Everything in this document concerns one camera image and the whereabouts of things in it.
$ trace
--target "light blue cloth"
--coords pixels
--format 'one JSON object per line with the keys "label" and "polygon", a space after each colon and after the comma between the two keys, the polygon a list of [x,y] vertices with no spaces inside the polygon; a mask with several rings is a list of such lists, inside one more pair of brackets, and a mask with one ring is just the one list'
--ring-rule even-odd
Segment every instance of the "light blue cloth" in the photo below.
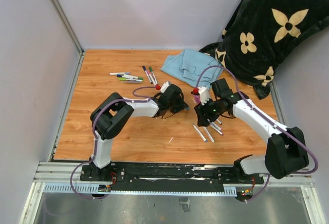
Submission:
{"label": "light blue cloth", "polygon": [[[178,55],[170,55],[166,58],[161,71],[177,78],[192,87],[195,87],[196,82],[205,68],[208,66],[221,65],[218,60],[211,56],[185,49]],[[210,88],[210,83],[216,81],[223,69],[213,67],[208,69],[202,76],[199,87],[204,86]]]}

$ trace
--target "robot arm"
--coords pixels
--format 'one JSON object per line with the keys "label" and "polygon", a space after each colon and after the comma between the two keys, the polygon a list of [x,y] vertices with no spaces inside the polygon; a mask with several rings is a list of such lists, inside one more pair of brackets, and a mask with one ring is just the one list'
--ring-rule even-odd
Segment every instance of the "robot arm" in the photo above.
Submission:
{"label": "robot arm", "polygon": [[[103,110],[111,102],[124,99],[125,101],[116,102]],[[155,97],[145,100],[135,100],[123,98],[118,93],[111,94],[95,111],[91,114],[90,119],[94,124],[99,112],[95,125],[95,151],[92,154],[93,167],[95,171],[101,170],[111,162],[111,149],[114,138],[121,132],[130,117],[160,117],[164,116],[167,111],[175,114],[183,109],[189,108],[184,102],[184,96],[181,89],[170,82],[166,82]]]}
{"label": "robot arm", "polygon": [[280,127],[288,131],[305,144],[303,133],[299,128],[288,128],[261,111],[274,123],[274,125],[269,124],[253,110],[257,107],[245,94],[244,96],[251,103],[252,108],[242,100],[238,93],[232,92],[225,79],[217,80],[211,86],[217,99],[215,101],[210,98],[206,88],[198,89],[200,103],[194,108],[198,117],[198,126],[208,126],[221,114],[228,112],[247,123],[267,143],[265,156],[250,155],[234,162],[236,175],[240,179],[255,173],[271,174],[275,178],[281,179],[308,166],[307,152],[276,129]]}

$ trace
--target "marker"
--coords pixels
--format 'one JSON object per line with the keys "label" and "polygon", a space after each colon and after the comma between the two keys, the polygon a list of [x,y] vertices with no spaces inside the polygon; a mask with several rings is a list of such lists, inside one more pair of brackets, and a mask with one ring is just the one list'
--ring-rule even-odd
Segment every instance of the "marker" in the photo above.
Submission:
{"label": "marker", "polygon": [[152,66],[150,66],[149,69],[150,69],[150,71],[151,71],[151,74],[152,74],[152,76],[153,76],[153,79],[154,79],[154,81],[155,81],[155,84],[158,84],[158,81],[157,81],[157,79],[156,79],[156,77],[155,77],[155,74],[154,74],[154,71],[153,71],[153,69],[152,69]]}
{"label": "marker", "polygon": [[210,124],[212,124],[213,126],[216,127],[217,130],[222,130],[222,128],[220,128],[218,125],[216,125],[214,122],[209,122]]}
{"label": "marker", "polygon": [[126,79],[139,79],[139,80],[143,80],[143,78],[141,78],[141,77],[131,76],[131,75],[127,75],[127,74],[124,74],[124,75],[117,74],[117,77],[119,77],[119,78],[126,78]]}
{"label": "marker", "polygon": [[195,126],[195,124],[193,124],[194,129],[196,130],[196,132],[200,135],[200,137],[202,138],[202,140],[204,142],[207,142],[208,140],[205,138],[205,136],[200,132],[200,130]]}
{"label": "marker", "polygon": [[204,126],[203,126],[202,128],[205,130],[205,132],[206,132],[206,134],[208,135],[210,141],[214,143],[215,140],[214,140],[214,138],[211,136],[211,134],[210,134],[210,132],[208,131],[208,129],[205,128]]}
{"label": "marker", "polygon": [[150,79],[150,76],[149,76],[148,72],[146,71],[146,68],[145,68],[145,66],[142,66],[142,67],[143,67],[143,70],[144,70],[144,72],[145,72],[146,76],[148,77],[148,79],[149,79],[150,83],[151,83],[151,84],[153,84],[152,80]]}
{"label": "marker", "polygon": [[150,79],[151,79],[152,83],[153,83],[154,85],[156,85],[155,80],[153,79],[152,74],[150,73],[150,71],[147,70],[147,69],[146,69],[146,71],[148,72],[148,75],[150,76]]}
{"label": "marker", "polygon": [[125,83],[125,84],[141,84],[142,82],[136,82],[136,81],[122,81],[122,83]]}
{"label": "marker", "polygon": [[210,127],[213,128],[216,132],[221,134],[222,136],[224,135],[220,130],[218,130],[212,123],[210,123]]}
{"label": "marker", "polygon": [[128,71],[128,72],[110,72],[109,73],[109,75],[117,75],[117,74],[121,74],[121,75],[123,75],[123,74],[130,74],[130,72]]}
{"label": "marker", "polygon": [[135,82],[143,82],[143,80],[140,79],[126,79],[126,78],[119,78],[120,81],[135,81]]}

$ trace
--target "gray wall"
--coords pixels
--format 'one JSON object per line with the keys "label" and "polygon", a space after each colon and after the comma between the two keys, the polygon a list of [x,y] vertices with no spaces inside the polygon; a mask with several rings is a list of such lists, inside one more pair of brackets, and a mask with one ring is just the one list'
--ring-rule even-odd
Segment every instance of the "gray wall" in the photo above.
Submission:
{"label": "gray wall", "polygon": [[0,0],[0,219],[17,223],[78,53],[49,0]]}
{"label": "gray wall", "polygon": [[85,48],[199,48],[240,0],[59,0]]}
{"label": "gray wall", "polygon": [[288,125],[300,127],[319,160],[313,179],[329,220],[329,29],[305,41],[278,68],[275,85]]}

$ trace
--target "wooden tabletop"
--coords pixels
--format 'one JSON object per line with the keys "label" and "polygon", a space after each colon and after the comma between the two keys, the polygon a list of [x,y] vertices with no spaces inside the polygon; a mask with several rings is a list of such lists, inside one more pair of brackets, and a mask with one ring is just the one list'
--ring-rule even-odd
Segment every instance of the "wooden tabletop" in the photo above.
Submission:
{"label": "wooden tabletop", "polygon": [[[195,104],[190,94],[193,88],[160,70],[168,55],[178,53],[180,51],[88,50],[54,159],[87,160],[90,157],[94,144],[90,114],[113,92],[133,98],[132,91],[135,88],[151,86],[142,65],[152,66],[160,84],[170,81],[179,86],[191,108],[164,120],[130,118],[115,138],[113,161],[232,164],[245,155],[264,154],[265,142],[239,119],[220,118],[224,136],[209,128],[215,143],[204,142],[200,138],[192,126],[197,123],[193,109]],[[144,82],[125,84],[117,77],[108,75],[109,72],[120,71],[130,71],[135,76],[144,77]],[[234,81],[227,73],[223,72],[220,78],[225,78],[235,92]],[[255,105],[277,118],[271,96],[260,101],[251,87],[242,83],[239,83],[239,87]],[[153,96],[157,92],[155,89],[146,89],[139,94]]]}

